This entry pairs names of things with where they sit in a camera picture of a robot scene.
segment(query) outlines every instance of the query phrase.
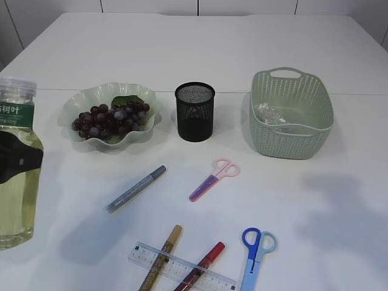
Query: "green plastic basket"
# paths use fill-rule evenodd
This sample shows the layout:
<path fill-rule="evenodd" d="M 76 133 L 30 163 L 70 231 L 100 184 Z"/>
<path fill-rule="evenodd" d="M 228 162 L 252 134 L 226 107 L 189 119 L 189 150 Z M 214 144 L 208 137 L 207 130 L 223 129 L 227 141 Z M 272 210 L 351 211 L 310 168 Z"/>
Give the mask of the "green plastic basket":
<path fill-rule="evenodd" d="M 275 76 L 292 71 L 298 78 Z M 276 108 L 287 121 L 267 124 L 255 110 Z M 258 72 L 250 94 L 250 132 L 259 153 L 285 159 L 309 159 L 322 147 L 333 127 L 333 108 L 322 81 L 293 68 Z"/>

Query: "yellow oil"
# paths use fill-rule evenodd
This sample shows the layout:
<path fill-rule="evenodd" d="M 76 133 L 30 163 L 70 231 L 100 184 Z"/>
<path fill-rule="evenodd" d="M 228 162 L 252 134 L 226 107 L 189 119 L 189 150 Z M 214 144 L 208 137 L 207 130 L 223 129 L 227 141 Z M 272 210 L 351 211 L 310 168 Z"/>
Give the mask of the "yellow oil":
<path fill-rule="evenodd" d="M 42 142 L 31 128 L 7 127 L 24 144 L 43 150 Z M 36 199 L 41 169 L 20 173 L 0 184 L 0 250 L 9 249 L 32 238 Z"/>

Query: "cooking oil bottle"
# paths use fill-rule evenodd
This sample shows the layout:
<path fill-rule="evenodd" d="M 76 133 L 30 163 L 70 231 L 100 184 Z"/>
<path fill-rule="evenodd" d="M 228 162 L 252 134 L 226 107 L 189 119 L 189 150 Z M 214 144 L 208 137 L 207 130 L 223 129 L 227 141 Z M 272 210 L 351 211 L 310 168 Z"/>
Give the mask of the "cooking oil bottle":
<path fill-rule="evenodd" d="M 32 129 L 36 84 L 0 77 L 0 250 L 33 236 L 43 145 Z"/>

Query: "pink scissors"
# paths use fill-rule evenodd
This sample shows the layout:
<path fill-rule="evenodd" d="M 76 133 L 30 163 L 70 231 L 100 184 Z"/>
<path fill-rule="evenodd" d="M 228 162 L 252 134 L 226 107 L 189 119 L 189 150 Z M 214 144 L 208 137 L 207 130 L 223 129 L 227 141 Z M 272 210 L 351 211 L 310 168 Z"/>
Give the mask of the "pink scissors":
<path fill-rule="evenodd" d="M 197 201 L 222 178 L 235 177 L 240 174 L 240 167 L 227 158 L 216 159 L 213 162 L 213 168 L 213 173 L 190 195 L 191 202 Z"/>

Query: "white wall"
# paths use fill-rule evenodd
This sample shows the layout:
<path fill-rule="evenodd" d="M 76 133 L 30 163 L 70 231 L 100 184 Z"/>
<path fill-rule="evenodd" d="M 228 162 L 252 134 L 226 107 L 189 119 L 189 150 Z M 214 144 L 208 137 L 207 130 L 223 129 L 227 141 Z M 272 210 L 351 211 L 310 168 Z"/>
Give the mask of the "white wall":
<path fill-rule="evenodd" d="M 4 0 L 0 0 L 0 70 L 20 54 L 22 49 L 7 6 Z"/>
<path fill-rule="evenodd" d="M 144 12 L 196 15 L 197 0 L 0 0 L 0 59 L 8 64 L 64 12 Z M 388 28 L 388 0 L 199 0 L 200 15 L 350 15 L 380 44 Z M 388 49 L 388 39 L 384 43 Z"/>
<path fill-rule="evenodd" d="M 6 0 L 24 47 L 64 12 L 101 12 L 99 0 Z"/>
<path fill-rule="evenodd" d="M 294 14 L 297 0 L 199 0 L 199 15 Z"/>
<path fill-rule="evenodd" d="M 102 0 L 104 12 L 197 15 L 197 0 Z"/>
<path fill-rule="evenodd" d="M 380 44 L 388 27 L 388 0 L 299 0 L 296 13 L 350 15 Z"/>

